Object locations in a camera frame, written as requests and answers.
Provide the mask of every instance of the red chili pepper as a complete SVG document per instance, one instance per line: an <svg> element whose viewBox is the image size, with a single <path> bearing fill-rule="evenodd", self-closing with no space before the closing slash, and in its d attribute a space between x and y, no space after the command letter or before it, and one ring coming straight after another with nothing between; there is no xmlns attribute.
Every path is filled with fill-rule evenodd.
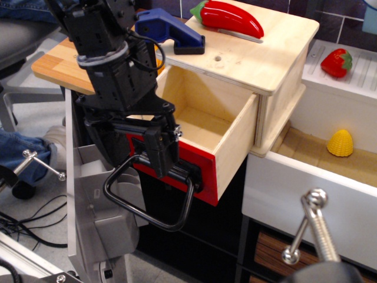
<svg viewBox="0 0 377 283"><path fill-rule="evenodd" d="M344 77L352 68L352 56L347 50L340 48L332 51L320 63L321 68L337 78Z"/></svg>
<svg viewBox="0 0 377 283"><path fill-rule="evenodd" d="M190 12L207 27L236 31L252 37L264 36L258 21L245 10L220 1L203 1Z"/></svg>

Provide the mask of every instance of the blue clamp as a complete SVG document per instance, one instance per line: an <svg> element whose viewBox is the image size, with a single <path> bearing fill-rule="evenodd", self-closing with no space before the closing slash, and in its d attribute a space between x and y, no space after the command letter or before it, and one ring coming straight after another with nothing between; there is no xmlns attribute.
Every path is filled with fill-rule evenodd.
<svg viewBox="0 0 377 283"><path fill-rule="evenodd" d="M174 40L174 53L204 54L205 37L161 8L139 12L135 31L157 42Z"/></svg>

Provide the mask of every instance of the red strawberry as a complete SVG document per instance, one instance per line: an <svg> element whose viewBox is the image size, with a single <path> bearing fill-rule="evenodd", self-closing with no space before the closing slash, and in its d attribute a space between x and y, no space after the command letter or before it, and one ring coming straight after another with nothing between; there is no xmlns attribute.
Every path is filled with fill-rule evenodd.
<svg viewBox="0 0 377 283"><path fill-rule="evenodd" d="M322 63L320 63L320 66L330 75L342 78L352 68L352 56L347 50L340 48L332 51Z"/></svg>

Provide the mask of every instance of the wooden box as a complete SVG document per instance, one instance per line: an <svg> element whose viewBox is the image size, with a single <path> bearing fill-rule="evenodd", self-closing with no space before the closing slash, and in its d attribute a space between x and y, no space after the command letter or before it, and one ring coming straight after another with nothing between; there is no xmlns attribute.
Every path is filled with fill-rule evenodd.
<svg viewBox="0 0 377 283"><path fill-rule="evenodd" d="M182 68L167 67L157 95L173 103L181 125L180 158L201 168L203 191L196 196L217 205L254 142L258 96L225 81ZM155 175L153 170L135 164ZM165 182L186 187L168 177Z"/></svg>
<svg viewBox="0 0 377 283"><path fill-rule="evenodd" d="M174 42L166 41L162 47L171 68L157 79L157 94L177 107L175 117L184 133L180 157L202 168L204 190L196 196L212 205L248 152L264 156L288 121L305 90L302 70L319 26L309 19L224 2L257 18L264 28L263 43L219 33L192 17L186 25L205 36L205 53L175 55Z"/></svg>

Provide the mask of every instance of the red drawer front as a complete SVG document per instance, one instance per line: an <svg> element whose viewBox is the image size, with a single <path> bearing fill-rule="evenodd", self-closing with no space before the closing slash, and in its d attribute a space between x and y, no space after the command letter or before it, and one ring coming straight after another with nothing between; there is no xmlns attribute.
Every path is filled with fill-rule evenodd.
<svg viewBox="0 0 377 283"><path fill-rule="evenodd" d="M134 154L134 148L132 146L131 139L143 140L140 136L127 135L131 145L131 154ZM180 159L195 164L201 169L201 177L203 179L202 188L200 193L196 193L194 196L200 200L203 200L210 205L216 206L219 202L217 197L217 178L216 178L216 160L215 156L204 152L196 147L179 141L179 156ZM152 168L141 164L134 164L135 169L140 170L150 176L156 177L156 173ZM180 183L170 177L164 177L161 181L176 187L184 192L187 191L187 186Z"/></svg>

